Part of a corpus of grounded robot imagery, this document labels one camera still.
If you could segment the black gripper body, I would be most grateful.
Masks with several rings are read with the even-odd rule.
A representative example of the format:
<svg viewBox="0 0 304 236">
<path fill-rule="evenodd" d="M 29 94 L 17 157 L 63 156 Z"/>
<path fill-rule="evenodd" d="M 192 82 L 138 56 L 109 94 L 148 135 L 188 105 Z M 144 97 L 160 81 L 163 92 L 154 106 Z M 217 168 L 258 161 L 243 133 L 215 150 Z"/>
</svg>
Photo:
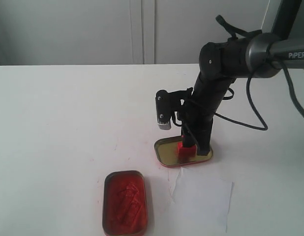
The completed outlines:
<svg viewBox="0 0 304 236">
<path fill-rule="evenodd" d="M 210 138 L 215 108 L 205 99 L 186 98 L 178 102 L 178 120 L 184 138 Z"/>
</svg>

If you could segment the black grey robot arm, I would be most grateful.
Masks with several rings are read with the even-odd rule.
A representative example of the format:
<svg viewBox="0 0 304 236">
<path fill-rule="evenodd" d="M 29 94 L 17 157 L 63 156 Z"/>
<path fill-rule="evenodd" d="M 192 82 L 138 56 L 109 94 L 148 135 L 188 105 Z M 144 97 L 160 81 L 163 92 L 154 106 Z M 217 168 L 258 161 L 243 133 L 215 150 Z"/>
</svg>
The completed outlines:
<svg viewBox="0 0 304 236">
<path fill-rule="evenodd" d="M 230 85 L 237 78 L 271 78 L 283 70 L 290 98 L 304 118 L 289 68 L 304 69 L 304 38 L 280 40 L 272 33 L 207 43 L 199 55 L 200 72 L 181 113 L 184 139 L 191 139 L 197 154 L 210 152 L 213 117 Z"/>
</svg>

